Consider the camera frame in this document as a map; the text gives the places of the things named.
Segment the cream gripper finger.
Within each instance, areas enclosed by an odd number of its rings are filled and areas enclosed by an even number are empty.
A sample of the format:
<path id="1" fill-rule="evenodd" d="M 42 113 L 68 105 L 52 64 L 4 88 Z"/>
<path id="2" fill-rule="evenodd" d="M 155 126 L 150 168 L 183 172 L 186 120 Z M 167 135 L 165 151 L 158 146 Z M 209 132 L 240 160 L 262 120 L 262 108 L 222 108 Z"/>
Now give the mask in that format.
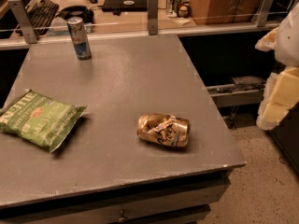
<path id="1" fill-rule="evenodd" d="M 288 113 L 289 110 L 282 105 L 268 104 L 262 101 L 258 109 L 256 125 L 265 131 L 273 130 Z"/>

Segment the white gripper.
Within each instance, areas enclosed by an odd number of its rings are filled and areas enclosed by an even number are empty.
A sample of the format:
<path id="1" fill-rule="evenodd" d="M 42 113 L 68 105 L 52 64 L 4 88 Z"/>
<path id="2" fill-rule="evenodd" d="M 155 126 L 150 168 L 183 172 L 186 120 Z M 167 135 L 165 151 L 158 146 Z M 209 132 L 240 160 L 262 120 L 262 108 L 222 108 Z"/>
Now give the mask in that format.
<path id="1" fill-rule="evenodd" d="M 299 3 L 278 28 L 263 36 L 255 45 L 260 51 L 275 52 L 275 59 L 287 66 L 279 74 L 271 73 L 266 81 L 263 102 L 293 108 L 299 102 Z"/>

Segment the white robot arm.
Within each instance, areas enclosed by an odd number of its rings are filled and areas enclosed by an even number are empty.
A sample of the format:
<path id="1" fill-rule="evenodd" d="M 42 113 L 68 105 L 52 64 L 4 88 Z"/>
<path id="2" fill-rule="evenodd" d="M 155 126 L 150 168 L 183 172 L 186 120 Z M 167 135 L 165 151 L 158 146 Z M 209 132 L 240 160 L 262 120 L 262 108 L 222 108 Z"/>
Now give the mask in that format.
<path id="1" fill-rule="evenodd" d="M 279 74 L 270 74 L 258 110 L 257 126 L 272 130 L 299 103 L 299 3 L 278 28 L 256 43 L 255 48 L 273 50 L 276 61 L 285 65 Z"/>

